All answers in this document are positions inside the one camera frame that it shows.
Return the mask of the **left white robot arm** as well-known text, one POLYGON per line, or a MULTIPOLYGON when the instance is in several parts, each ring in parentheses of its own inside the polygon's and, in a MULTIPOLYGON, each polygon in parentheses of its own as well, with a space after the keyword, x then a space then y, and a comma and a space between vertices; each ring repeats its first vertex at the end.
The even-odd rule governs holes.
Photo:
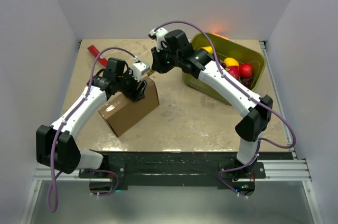
POLYGON ((121 59, 108 59, 107 66, 94 74, 75 103, 50 126, 36 131, 37 162, 66 174, 76 169, 90 169, 98 178, 109 173, 104 156, 94 151, 79 150, 76 139, 93 114, 114 94, 121 92, 138 102, 145 97, 147 82, 142 77, 150 66, 137 61, 129 67, 121 59))

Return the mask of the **brown cardboard express box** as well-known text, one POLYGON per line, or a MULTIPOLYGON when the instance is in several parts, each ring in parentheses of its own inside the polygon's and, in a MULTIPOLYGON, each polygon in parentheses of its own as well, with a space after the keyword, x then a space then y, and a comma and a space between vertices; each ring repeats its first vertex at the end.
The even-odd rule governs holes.
POLYGON ((123 94, 115 96, 105 103, 98 113, 117 137, 131 129, 146 115, 159 106, 159 99, 155 82, 146 77, 145 98, 132 102, 123 94))

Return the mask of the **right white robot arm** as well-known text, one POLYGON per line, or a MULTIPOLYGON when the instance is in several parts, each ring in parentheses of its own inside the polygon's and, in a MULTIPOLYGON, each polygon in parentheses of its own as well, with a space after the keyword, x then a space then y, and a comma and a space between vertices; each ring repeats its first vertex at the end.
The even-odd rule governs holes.
POLYGON ((151 49, 153 71, 167 73, 174 67, 181 68, 215 90, 238 111, 242 120, 235 127, 240 136, 235 171, 239 177, 247 178, 254 172, 252 162, 258 156, 258 138, 270 121, 273 100, 269 96, 260 97, 230 76, 217 65, 210 52, 195 49, 182 30, 169 32, 162 27, 151 30, 148 36, 156 41, 156 47, 151 49))

